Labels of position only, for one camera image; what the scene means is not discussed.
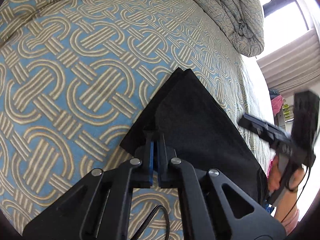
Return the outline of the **folded patterned comforter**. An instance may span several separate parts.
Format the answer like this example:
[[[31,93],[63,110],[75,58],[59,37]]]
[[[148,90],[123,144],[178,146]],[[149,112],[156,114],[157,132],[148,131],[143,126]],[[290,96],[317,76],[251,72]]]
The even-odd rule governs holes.
[[[264,51],[264,10],[259,0],[193,0],[246,57]]]

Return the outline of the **black pants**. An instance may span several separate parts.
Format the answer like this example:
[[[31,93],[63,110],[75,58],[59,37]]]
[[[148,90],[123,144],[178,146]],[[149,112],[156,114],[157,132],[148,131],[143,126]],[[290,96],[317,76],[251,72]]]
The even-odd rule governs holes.
[[[162,132],[165,144],[193,167],[217,168],[258,204],[267,178],[227,113],[191,69],[177,68],[151,99],[120,143],[127,153],[146,143],[147,132]]]

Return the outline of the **blue beige patterned bedspread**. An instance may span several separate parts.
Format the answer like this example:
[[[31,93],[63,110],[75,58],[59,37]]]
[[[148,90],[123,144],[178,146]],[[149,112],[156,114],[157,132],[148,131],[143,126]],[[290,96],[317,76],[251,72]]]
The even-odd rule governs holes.
[[[193,0],[1,0],[1,211],[25,226],[125,134],[177,69],[232,122],[273,121],[265,78]]]

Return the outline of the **beige window curtain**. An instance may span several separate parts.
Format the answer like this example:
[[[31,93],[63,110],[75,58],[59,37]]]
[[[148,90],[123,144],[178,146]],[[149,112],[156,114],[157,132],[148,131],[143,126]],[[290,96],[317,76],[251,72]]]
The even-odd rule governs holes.
[[[283,97],[319,83],[319,36],[315,29],[257,60],[267,86]]]

